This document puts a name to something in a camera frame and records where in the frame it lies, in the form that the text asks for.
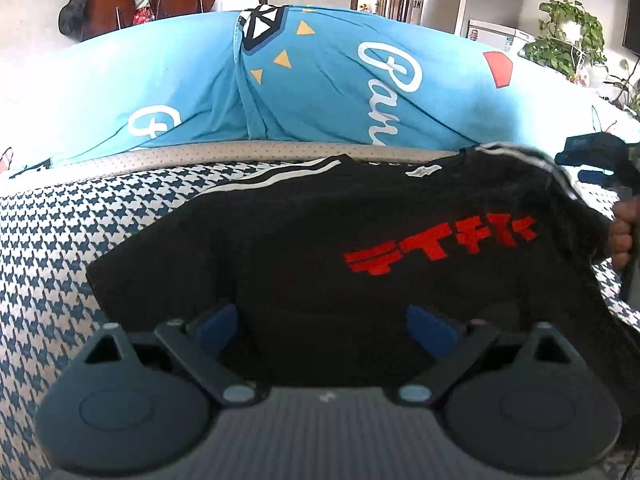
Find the person right hand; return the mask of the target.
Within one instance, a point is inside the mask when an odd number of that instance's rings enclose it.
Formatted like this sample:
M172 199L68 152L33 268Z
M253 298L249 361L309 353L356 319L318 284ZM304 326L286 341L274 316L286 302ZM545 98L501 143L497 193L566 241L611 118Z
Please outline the person right hand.
M613 214L614 220L608 228L608 249L614 270L623 272L634 250L634 230L639 226L639 196L617 202Z

